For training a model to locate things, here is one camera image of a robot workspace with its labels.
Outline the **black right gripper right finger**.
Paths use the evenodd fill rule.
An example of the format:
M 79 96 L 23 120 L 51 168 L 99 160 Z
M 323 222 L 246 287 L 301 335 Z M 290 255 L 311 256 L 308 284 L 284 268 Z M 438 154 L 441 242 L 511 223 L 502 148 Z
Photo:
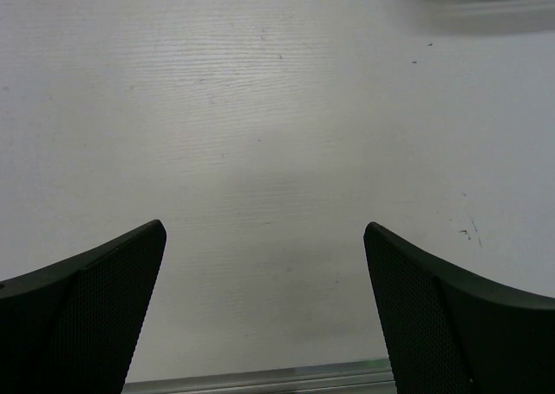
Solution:
M 371 222 L 369 276 L 400 393 L 552 393 L 554 300 L 427 253 Z

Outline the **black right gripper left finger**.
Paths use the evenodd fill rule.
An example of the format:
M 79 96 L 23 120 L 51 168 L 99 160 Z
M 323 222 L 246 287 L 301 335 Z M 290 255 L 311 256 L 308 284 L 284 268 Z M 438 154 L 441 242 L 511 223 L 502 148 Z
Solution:
M 1 283 L 3 393 L 120 393 L 160 270 L 152 220 Z

